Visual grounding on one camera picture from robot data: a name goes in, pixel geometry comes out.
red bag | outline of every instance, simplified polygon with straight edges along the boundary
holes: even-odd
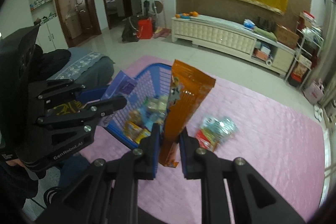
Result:
[[[153,27],[151,19],[142,19],[138,21],[138,32],[136,36],[139,39],[151,39],[153,36]]]

green cloth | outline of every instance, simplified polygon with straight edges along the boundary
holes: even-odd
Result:
[[[262,35],[264,37],[267,37],[271,40],[277,41],[277,37],[272,32],[265,31],[263,29],[258,28],[257,26],[254,27],[253,31],[256,32],[257,34],[260,34],[260,35]]]

cardboard box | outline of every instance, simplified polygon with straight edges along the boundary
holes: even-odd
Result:
[[[293,33],[284,26],[277,24],[274,34],[280,43],[292,49],[296,48],[296,43],[299,40],[299,36],[296,33]]]

orange snack bag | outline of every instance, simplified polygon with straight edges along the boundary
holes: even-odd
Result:
[[[159,163],[176,167],[177,140],[191,116],[215,86],[216,80],[200,70],[175,60],[171,67],[170,94]]]

pink rug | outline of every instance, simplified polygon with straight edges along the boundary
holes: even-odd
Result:
[[[125,73],[136,76],[152,63],[172,62],[143,56]],[[239,133],[218,147],[219,157],[245,158],[307,221],[320,203],[324,182],[322,128],[310,118],[245,87],[218,78],[187,125],[194,135],[205,115],[228,116]],[[98,127],[95,142],[81,151],[90,162],[114,160],[129,149],[104,128]],[[200,181],[183,178],[176,169],[159,165],[154,181],[139,181],[138,205],[167,223],[201,223]]]

